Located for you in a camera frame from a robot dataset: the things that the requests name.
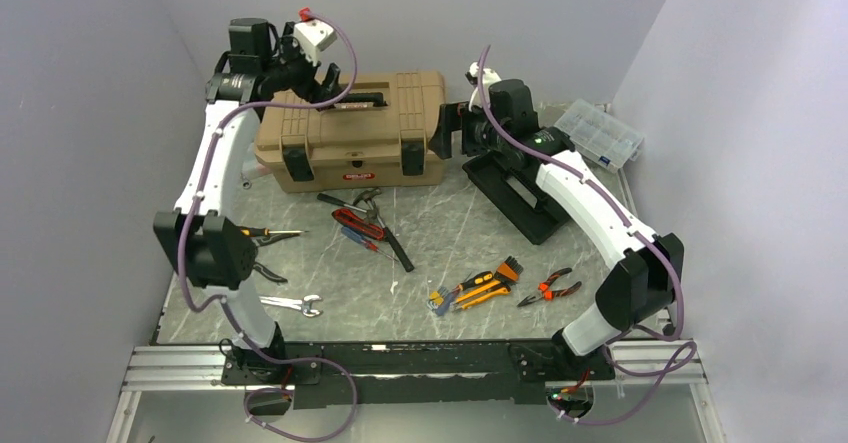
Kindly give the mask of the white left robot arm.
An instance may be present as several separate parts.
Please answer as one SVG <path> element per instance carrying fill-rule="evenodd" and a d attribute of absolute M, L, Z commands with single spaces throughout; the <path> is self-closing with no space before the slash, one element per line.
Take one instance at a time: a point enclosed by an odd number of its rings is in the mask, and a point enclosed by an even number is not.
<path fill-rule="evenodd" d="M 235 365 L 272 383 L 292 361 L 279 324 L 248 280 L 258 249 L 231 220 L 232 202 L 262 113 L 279 106 L 275 94 L 293 92 L 293 110 L 333 106 L 351 89 L 339 87 L 335 64 L 316 79 L 320 54 L 336 40 L 355 51 L 338 25 L 308 9 L 283 30 L 263 18 L 238 18 L 228 33 L 229 48 L 206 84 L 203 135 L 191 174 L 173 208 L 155 215 L 153 230 L 189 310 L 219 307 L 235 332 Z"/>

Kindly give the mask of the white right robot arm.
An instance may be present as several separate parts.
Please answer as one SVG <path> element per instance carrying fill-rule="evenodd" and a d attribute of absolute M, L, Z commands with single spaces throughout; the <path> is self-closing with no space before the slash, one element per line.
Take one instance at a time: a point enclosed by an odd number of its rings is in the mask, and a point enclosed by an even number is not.
<path fill-rule="evenodd" d="M 471 182 L 533 244 L 567 222 L 594 244 L 609 272 L 587 310 L 560 329 L 551 351 L 557 374 L 574 378 L 590 354 L 680 301 L 684 247 L 643 223 L 595 176 L 569 135 L 538 122 L 529 87 L 487 68 L 471 69 L 466 102 L 444 104 L 430 140 L 441 159 L 452 156 L 458 133 Z"/>

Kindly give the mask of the black tool tray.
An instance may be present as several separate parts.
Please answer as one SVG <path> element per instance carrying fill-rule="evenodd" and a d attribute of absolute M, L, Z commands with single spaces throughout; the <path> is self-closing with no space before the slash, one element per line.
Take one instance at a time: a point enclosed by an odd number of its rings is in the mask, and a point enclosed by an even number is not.
<path fill-rule="evenodd" d="M 535 182 L 539 164 L 516 169 L 490 152 L 462 165 L 469 180 L 533 245 L 541 245 L 572 220 Z"/>

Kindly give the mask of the tan plastic toolbox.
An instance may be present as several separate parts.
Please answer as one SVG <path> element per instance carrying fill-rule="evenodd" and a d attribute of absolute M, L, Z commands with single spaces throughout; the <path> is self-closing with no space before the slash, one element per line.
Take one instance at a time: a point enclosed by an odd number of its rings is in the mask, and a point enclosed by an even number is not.
<path fill-rule="evenodd" d="M 331 109 L 295 110 L 291 91 L 264 112 L 254 154 L 287 193 L 432 186 L 445 163 L 428 147 L 445 102 L 437 71 L 360 73 Z"/>

